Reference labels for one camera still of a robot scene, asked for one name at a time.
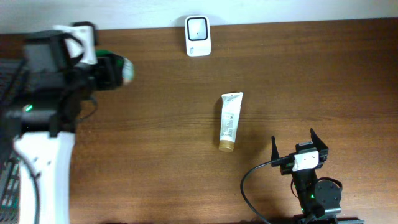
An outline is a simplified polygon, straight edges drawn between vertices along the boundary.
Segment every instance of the black mount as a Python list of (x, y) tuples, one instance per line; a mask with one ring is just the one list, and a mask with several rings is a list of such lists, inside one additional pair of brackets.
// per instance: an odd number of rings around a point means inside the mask
[[(318, 178), (315, 169), (323, 166), (328, 159), (329, 149), (325, 143), (311, 129), (311, 141), (296, 144), (296, 152), (288, 156), (279, 158), (275, 137), (272, 137), (272, 167), (280, 166), (282, 175), (292, 174), (293, 182), (297, 191), (297, 196), (303, 211), (303, 215), (296, 215), (295, 224), (306, 223), (364, 223), (363, 220), (339, 220), (336, 214), (341, 212), (340, 200), (343, 185), (341, 182), (329, 178)], [(312, 169), (302, 169), (293, 171), (295, 165), (295, 155), (318, 151), (318, 165)]]
[[(91, 26), (98, 44), (94, 24), (77, 22), (72, 26)], [(79, 56), (70, 56), (67, 39), (82, 47)], [(26, 132), (48, 131), (50, 137), (60, 131), (74, 133), (80, 103), (89, 100), (96, 90), (113, 90), (123, 84), (123, 58), (108, 52), (97, 57), (97, 64), (81, 63), (86, 50), (82, 41), (57, 30), (27, 35), (24, 41), (24, 61), (29, 69), (27, 80), (19, 86), (21, 92), (11, 103), (0, 101), (0, 143), (4, 141), (7, 145), (2, 152), (6, 155), (4, 158), (11, 153), (12, 140)]]

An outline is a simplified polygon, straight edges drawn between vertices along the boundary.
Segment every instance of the label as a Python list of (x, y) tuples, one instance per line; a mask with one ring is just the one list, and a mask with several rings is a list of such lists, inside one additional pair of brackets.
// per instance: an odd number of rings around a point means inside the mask
[(230, 141), (233, 140), (233, 131), (234, 131), (234, 114), (233, 113), (224, 113), (221, 125), (221, 137), (229, 137)]
[(319, 163), (319, 152), (313, 148), (312, 152), (294, 155), (293, 172), (315, 168)]
[(312, 144), (312, 141), (299, 143), (298, 145), (299, 145), (299, 146), (306, 146), (307, 144)]

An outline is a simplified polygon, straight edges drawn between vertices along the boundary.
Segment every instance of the tube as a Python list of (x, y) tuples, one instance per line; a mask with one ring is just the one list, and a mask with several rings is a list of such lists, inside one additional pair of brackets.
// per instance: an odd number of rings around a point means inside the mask
[(234, 151), (242, 97), (243, 93), (228, 93), (221, 96), (223, 109), (221, 114), (220, 145), (218, 146), (221, 151)]

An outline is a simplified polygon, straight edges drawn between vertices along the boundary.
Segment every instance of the tube cap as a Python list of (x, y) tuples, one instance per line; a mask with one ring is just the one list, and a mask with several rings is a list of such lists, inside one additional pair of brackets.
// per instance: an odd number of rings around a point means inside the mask
[(228, 140), (220, 140), (220, 145), (218, 149), (223, 152), (233, 152), (234, 151), (234, 142)]

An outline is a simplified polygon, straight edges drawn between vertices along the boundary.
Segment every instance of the green led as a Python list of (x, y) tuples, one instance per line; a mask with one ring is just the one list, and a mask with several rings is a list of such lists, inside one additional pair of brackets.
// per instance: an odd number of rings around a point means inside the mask
[(33, 109), (33, 105), (26, 105), (25, 111), (29, 112), (31, 109)]

